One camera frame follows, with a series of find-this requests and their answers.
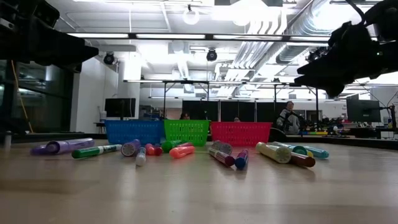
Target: plastic basket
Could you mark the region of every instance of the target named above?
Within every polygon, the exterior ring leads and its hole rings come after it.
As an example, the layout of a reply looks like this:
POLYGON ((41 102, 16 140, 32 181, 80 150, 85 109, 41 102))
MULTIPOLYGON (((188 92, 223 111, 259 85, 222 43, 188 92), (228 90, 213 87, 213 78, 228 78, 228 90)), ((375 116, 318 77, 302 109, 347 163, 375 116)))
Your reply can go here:
POLYGON ((220 140, 232 146, 256 146, 268 142, 272 123, 262 122, 212 122, 213 141, 220 140))
POLYGON ((166 140, 192 142, 194 146, 204 146, 210 121, 164 120, 166 140))
POLYGON ((124 144, 139 139, 141 145, 158 144, 164 137, 163 121, 106 120, 106 135, 111 144, 124 144))

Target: purple marker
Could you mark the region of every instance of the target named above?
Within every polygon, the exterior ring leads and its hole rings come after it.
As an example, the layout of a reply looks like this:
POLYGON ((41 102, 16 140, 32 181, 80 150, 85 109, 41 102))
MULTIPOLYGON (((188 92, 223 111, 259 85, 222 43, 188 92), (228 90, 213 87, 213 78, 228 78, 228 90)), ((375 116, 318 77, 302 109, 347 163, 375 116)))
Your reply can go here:
POLYGON ((51 154, 64 154, 77 149, 84 149, 93 146, 94 140, 92 138, 85 138, 66 141, 50 141, 45 149, 51 154))
POLYGON ((120 152, 126 157, 137 156, 140 147, 141 142, 135 139, 132 142, 125 143, 120 149, 120 152))
POLYGON ((47 146, 47 145, 40 145, 40 146, 33 147, 33 148, 30 150, 30 154, 31 154, 31 155, 35 155, 35 156, 39 156, 39 155, 51 155, 51 153, 49 153, 49 152, 45 149, 46 146, 47 146))

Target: wooden table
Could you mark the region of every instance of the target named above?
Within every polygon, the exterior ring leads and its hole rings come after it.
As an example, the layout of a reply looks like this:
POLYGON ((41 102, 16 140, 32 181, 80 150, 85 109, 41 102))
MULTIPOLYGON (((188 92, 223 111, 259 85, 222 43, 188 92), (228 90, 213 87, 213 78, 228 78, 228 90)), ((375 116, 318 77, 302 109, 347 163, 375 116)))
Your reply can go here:
POLYGON ((78 161, 13 145, 0 152, 1 223, 396 223, 397 152, 308 145, 330 158, 306 169, 251 149, 244 171, 205 151, 136 167, 118 152, 78 161))

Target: man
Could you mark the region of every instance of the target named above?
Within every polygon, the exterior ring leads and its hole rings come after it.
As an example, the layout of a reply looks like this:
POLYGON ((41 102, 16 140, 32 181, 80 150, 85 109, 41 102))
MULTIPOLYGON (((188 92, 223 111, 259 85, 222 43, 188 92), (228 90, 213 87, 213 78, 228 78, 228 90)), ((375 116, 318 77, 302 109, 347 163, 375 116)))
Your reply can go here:
POLYGON ((280 112, 276 124, 285 134, 298 134, 300 131, 300 121, 298 116, 293 112, 294 103, 288 101, 286 108, 280 112))

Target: green marker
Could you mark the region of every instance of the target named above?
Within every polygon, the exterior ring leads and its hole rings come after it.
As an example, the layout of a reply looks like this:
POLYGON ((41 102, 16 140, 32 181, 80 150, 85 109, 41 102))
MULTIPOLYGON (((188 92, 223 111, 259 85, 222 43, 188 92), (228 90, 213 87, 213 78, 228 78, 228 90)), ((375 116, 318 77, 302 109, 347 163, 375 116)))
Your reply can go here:
POLYGON ((72 157, 75 159, 81 159, 91 156, 98 156, 108 152, 116 152, 122 148, 122 145, 112 145, 112 146, 98 146, 86 149, 77 149, 72 152, 72 157))
POLYGON ((170 150, 178 146, 179 144, 182 144, 183 142, 180 140, 176 141, 166 141, 162 144, 162 149, 165 153, 169 153, 170 150))

